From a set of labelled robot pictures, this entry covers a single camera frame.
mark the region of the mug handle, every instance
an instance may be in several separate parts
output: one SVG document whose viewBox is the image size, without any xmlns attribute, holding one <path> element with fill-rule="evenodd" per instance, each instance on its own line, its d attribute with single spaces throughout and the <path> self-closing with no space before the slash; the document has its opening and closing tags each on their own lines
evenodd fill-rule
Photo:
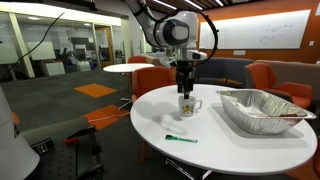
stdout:
<svg viewBox="0 0 320 180">
<path fill-rule="evenodd" d="M 200 102 L 200 106 L 198 107 L 198 108 L 195 108 L 193 111 L 197 111 L 197 110 L 199 110 L 199 109 L 201 109 L 201 107 L 202 107 L 202 100 L 195 100 L 195 101 L 193 101 L 195 104 L 197 104 L 197 102 Z"/>
</svg>

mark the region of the marker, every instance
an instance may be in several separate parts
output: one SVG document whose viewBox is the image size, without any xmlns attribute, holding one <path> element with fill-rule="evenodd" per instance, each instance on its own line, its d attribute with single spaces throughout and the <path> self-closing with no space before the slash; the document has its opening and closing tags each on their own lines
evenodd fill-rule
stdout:
<svg viewBox="0 0 320 180">
<path fill-rule="evenodd" d="M 178 141 L 193 142 L 193 143 L 197 143 L 198 142 L 198 140 L 196 140 L 196 139 L 185 139 L 185 138 L 179 138 L 179 137 L 172 136 L 172 135 L 166 135 L 166 139 L 167 140 L 178 140 Z"/>
</svg>

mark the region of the white tall table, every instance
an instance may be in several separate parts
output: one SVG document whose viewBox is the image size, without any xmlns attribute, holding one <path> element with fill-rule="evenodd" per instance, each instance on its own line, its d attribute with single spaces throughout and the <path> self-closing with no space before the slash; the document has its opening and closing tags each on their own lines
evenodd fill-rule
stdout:
<svg viewBox="0 0 320 180">
<path fill-rule="evenodd" d="M 131 108 L 131 121 L 140 136 L 163 154 L 199 169 L 236 175 L 270 175 L 292 170 L 314 154 L 317 137 L 302 120 L 273 136 L 253 135 L 225 114 L 216 90 L 194 85 L 190 95 L 203 101 L 192 117 L 181 118 L 177 86 L 150 91 Z M 198 143 L 166 140 L 166 135 L 197 139 Z"/>
<path fill-rule="evenodd" d="M 132 73 L 133 71 L 141 68 L 146 68 L 146 67 L 153 67 L 153 64 L 147 64 L 147 63 L 128 63 L 128 64 L 115 64 L 111 66 L 106 66 L 103 68 L 104 71 L 106 72 L 112 72 L 112 73 Z M 128 98 L 121 98 L 121 100 L 128 101 L 126 104 L 122 105 L 119 107 L 121 109 L 122 107 L 126 106 L 127 104 L 131 103 L 131 99 Z"/>
</svg>

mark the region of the aluminum foil tray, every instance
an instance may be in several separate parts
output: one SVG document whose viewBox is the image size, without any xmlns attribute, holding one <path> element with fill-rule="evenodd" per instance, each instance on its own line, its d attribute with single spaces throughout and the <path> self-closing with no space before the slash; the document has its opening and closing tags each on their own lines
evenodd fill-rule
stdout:
<svg viewBox="0 0 320 180">
<path fill-rule="evenodd" d="M 283 133 L 302 119 L 316 116 L 282 98 L 256 89 L 217 91 L 225 113 L 251 134 Z"/>
</svg>

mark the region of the door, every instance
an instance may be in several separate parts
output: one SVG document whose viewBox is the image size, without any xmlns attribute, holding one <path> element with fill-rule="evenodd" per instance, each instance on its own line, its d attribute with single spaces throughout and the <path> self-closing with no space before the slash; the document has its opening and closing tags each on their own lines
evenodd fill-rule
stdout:
<svg viewBox="0 0 320 180">
<path fill-rule="evenodd" d="M 96 27 L 98 56 L 101 68 L 114 64 L 112 33 L 109 26 Z"/>
</svg>

